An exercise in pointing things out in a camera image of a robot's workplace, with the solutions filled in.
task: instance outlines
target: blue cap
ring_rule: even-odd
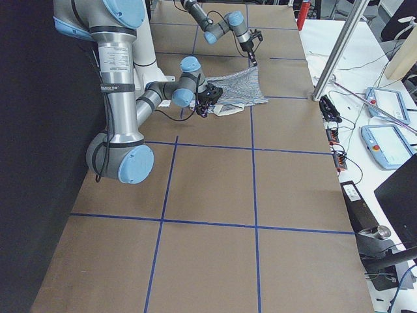
[[[103,0],[111,15],[123,26],[137,29],[145,19],[142,0]]]
[[[147,145],[134,147],[119,166],[119,181],[138,184],[148,177],[154,165],[154,153]]]
[[[206,31],[204,33],[204,38],[205,38],[205,40],[207,41],[208,44],[215,44],[217,42],[216,36],[214,36],[209,31]]]
[[[243,23],[243,15],[241,11],[234,11],[230,13],[227,18],[229,19],[229,24],[231,26],[239,26]]]
[[[186,106],[189,106],[191,103],[191,100],[193,100],[194,93],[185,88],[179,88],[172,94],[172,101],[181,108],[185,108]]]
[[[94,41],[94,39],[91,37],[88,31],[85,31],[84,29],[73,26],[71,24],[65,23],[64,21],[61,21],[59,18],[53,17],[53,19],[55,21],[55,28],[61,34],[78,39]]]
[[[182,59],[180,68],[184,73],[191,73],[201,68],[200,62],[196,57],[185,57]]]

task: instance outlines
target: white desk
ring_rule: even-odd
[[[343,22],[341,21],[306,20],[304,28],[300,32],[304,53],[306,54],[309,62],[311,78],[314,84],[317,83],[317,79],[315,79],[315,77],[319,76],[323,70],[325,61],[330,55],[342,27]],[[335,71],[336,80],[355,93],[364,93],[367,87],[372,86],[377,81],[377,78],[379,77],[384,65],[388,62],[388,59],[384,56],[378,61],[375,61],[374,63],[363,68],[353,70],[340,69],[360,67],[368,62],[374,61],[382,55],[384,55],[384,52],[367,24],[365,22],[360,22],[339,61],[338,70]],[[380,87],[383,87],[391,82],[391,80],[387,80],[386,77],[383,76]],[[401,81],[389,85],[387,89],[401,91],[406,106],[408,108],[416,108],[416,105],[412,101]],[[334,85],[328,85],[325,93],[328,93],[331,90],[343,92]],[[362,107],[362,103],[359,100],[355,100],[352,96],[348,97],[337,93],[331,93],[330,96],[342,117],[346,117],[351,121],[356,120],[360,112],[360,108]],[[417,112],[409,112],[409,115],[411,119],[411,127],[416,128]],[[378,220],[379,224],[388,226],[392,229],[389,221],[378,204],[373,191],[394,171],[381,170],[370,156],[360,137],[360,126],[381,124],[387,124],[387,122],[377,118],[371,119],[367,109],[364,108],[352,134],[348,157],[358,163],[364,172],[364,177],[357,187],[375,218]],[[346,120],[344,120],[339,126],[352,127],[350,122]],[[416,136],[407,130],[401,129],[401,131],[409,143],[417,143]],[[351,131],[346,128],[339,130],[340,142],[346,149],[350,134]],[[360,178],[360,171],[354,164],[349,161],[347,162],[348,170],[341,172],[339,180],[341,182],[349,180],[357,182]],[[393,233],[391,239],[394,243],[400,242],[395,233]],[[399,245],[398,249],[403,250],[404,247]],[[413,269],[413,274],[417,275],[415,268]],[[371,282],[368,282],[368,288],[375,311],[386,312],[389,307],[389,300],[391,300],[394,296],[395,289],[377,291],[373,288]],[[383,299],[384,301],[376,301],[376,298]],[[399,292],[393,312],[401,312],[401,309],[417,311],[417,284],[414,284],[413,290],[401,290]]]

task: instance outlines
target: folded cloth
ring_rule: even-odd
[[[232,75],[208,77],[207,81],[223,88],[217,103],[208,108],[209,113],[229,115],[243,111],[246,106],[268,102],[259,87],[258,67],[250,67]]]

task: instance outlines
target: red cylinder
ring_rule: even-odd
[[[300,12],[298,13],[298,19],[297,19],[297,27],[298,30],[302,30],[302,27],[304,25],[304,21],[306,20],[308,10],[310,9],[310,1],[309,0],[303,0],[301,4]]]

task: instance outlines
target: blue cable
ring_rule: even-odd
[[[399,290],[401,289],[401,285],[403,284],[404,278],[416,266],[417,266],[417,264],[414,264],[412,267],[410,267],[409,269],[407,269],[405,271],[404,275],[401,277],[401,280],[399,281],[399,284],[398,284],[398,287],[397,287],[397,291],[395,292],[394,298],[392,298],[392,300],[390,301],[391,302],[391,306],[388,308],[388,311],[387,311],[388,313],[391,313],[392,312],[392,308],[394,307],[395,300],[397,299],[397,296],[398,296]]]

